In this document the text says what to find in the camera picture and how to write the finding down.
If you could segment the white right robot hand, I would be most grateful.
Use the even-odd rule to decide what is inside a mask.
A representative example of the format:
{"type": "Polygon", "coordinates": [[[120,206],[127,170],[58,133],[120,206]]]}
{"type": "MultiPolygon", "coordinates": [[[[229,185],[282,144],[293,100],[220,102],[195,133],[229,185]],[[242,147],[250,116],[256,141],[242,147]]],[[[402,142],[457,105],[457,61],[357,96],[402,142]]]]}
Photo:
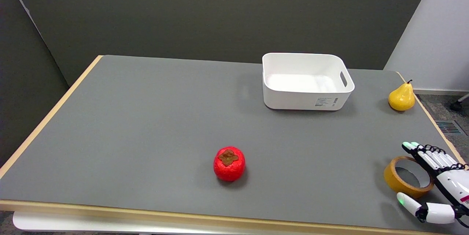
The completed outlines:
{"type": "Polygon", "coordinates": [[[422,223],[451,224],[457,221],[468,228],[462,221],[462,217],[469,215],[468,164],[456,162],[445,150],[428,144],[403,142],[402,148],[425,170],[450,204],[421,205],[410,191],[397,191],[397,201],[422,223]]]}

